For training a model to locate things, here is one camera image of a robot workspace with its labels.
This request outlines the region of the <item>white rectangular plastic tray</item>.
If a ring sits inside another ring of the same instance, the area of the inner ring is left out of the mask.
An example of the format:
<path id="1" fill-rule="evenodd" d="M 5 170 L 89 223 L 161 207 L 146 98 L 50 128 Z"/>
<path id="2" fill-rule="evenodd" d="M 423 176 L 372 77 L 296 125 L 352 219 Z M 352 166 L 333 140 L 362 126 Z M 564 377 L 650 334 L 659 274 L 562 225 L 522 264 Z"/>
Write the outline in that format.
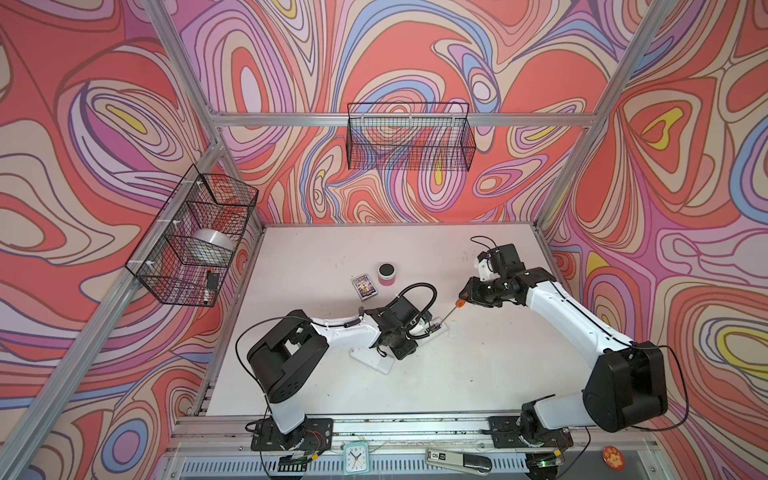
<path id="1" fill-rule="evenodd" d="M 351 349 L 349 356 L 382 375 L 388 375 L 396 363 L 396 359 L 393 356 L 388 354 L 382 356 L 375 348 Z"/>

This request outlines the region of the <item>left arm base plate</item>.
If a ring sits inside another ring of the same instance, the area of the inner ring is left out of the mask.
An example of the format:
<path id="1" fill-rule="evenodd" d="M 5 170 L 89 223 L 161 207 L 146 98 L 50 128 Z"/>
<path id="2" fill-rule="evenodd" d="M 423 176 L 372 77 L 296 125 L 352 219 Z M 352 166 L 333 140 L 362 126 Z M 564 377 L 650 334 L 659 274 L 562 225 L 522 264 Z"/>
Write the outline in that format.
<path id="1" fill-rule="evenodd" d="M 281 433 L 271 417 L 246 425 L 252 434 L 250 449 L 255 452 L 324 452 L 332 447 L 332 418 L 308 418 L 289 433 Z"/>

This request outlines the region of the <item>orange handled screwdriver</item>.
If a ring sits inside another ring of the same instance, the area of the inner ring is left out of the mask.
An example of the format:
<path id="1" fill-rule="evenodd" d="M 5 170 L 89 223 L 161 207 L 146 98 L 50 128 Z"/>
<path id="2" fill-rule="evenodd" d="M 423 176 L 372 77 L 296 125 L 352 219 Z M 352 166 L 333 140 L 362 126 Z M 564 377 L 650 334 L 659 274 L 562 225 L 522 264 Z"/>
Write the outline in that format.
<path id="1" fill-rule="evenodd" d="M 455 302 L 455 305 L 452 307 L 452 309 L 441 318 L 441 320 L 437 323 L 438 326 L 442 327 L 446 321 L 450 318 L 450 316 L 458 309 L 461 309 L 466 304 L 465 300 L 459 299 Z"/>

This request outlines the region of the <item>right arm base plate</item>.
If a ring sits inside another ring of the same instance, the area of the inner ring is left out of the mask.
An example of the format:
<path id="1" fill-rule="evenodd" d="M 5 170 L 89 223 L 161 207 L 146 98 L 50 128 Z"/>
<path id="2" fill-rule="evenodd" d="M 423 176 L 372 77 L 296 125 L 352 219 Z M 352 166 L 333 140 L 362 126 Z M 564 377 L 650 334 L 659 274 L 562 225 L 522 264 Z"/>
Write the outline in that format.
<path id="1" fill-rule="evenodd" d="M 568 449 L 573 446 L 566 429 L 548 430 L 524 413 L 522 416 L 491 416 L 485 434 L 495 448 Z"/>

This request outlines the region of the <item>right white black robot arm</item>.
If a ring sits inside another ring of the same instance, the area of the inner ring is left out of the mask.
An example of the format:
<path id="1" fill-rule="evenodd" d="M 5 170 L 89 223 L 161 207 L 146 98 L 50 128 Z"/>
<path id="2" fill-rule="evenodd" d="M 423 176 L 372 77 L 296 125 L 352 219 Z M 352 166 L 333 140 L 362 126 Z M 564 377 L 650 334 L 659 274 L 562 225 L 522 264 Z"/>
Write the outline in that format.
<path id="1" fill-rule="evenodd" d="M 563 335 L 591 369 L 581 390 L 522 406 L 518 429 L 524 441 L 534 443 L 571 427 L 649 431 L 648 421 L 667 413 L 665 358 L 675 354 L 670 346 L 635 341 L 606 324 L 548 270 L 527 268 L 514 245 L 499 245 L 485 235 L 471 240 L 483 250 L 477 257 L 478 273 L 459 293 L 459 301 L 484 308 L 511 303 L 532 310 Z"/>

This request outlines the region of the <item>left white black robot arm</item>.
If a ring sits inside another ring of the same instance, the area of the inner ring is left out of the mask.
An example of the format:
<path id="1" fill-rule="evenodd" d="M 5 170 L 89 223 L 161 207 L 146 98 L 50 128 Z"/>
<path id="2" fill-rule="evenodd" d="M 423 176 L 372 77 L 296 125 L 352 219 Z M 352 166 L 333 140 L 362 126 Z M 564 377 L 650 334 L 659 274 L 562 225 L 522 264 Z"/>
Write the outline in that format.
<path id="1" fill-rule="evenodd" d="M 297 395 L 326 353 L 346 351 L 389 374 L 397 361 L 414 354 L 421 340 L 440 329 L 430 312 L 437 297 L 434 285 L 417 282 L 385 306 L 361 307 L 353 317 L 315 319 L 296 309 L 272 318 L 272 328 L 246 354 L 235 347 L 235 358 L 261 388 L 268 420 L 287 437 L 305 428 L 307 415 Z"/>

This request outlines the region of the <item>white remote control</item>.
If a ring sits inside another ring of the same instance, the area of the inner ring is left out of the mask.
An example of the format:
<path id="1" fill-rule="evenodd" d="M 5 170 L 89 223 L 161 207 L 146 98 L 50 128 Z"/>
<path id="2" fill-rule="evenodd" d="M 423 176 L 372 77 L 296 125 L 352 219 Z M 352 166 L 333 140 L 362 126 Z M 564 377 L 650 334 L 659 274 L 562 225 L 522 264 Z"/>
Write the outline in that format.
<path id="1" fill-rule="evenodd" d="M 449 331 L 449 327 L 445 323 L 431 324 L 426 326 L 419 334 L 421 339 L 427 339 L 442 335 Z"/>

